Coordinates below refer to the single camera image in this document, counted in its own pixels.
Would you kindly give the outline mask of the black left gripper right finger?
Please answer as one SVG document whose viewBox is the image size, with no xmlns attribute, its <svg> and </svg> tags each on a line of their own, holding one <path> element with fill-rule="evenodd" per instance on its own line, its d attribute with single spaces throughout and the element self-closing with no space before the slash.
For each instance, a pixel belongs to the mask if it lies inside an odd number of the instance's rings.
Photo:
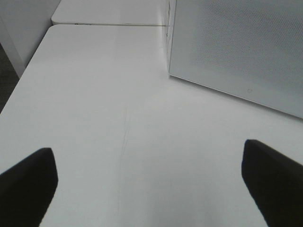
<svg viewBox="0 0 303 227">
<path fill-rule="evenodd" d="M 303 225 L 301 164 L 258 140 L 246 140 L 241 175 L 269 227 Z"/>
</svg>

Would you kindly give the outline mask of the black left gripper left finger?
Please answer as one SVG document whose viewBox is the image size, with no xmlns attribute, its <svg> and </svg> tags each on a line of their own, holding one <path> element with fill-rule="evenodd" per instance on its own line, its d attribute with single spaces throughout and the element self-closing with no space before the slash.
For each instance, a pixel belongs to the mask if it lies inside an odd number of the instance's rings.
<svg viewBox="0 0 303 227">
<path fill-rule="evenodd" d="M 51 148 L 41 148 L 3 172 L 0 175 L 0 225 L 39 226 L 57 185 Z"/>
</svg>

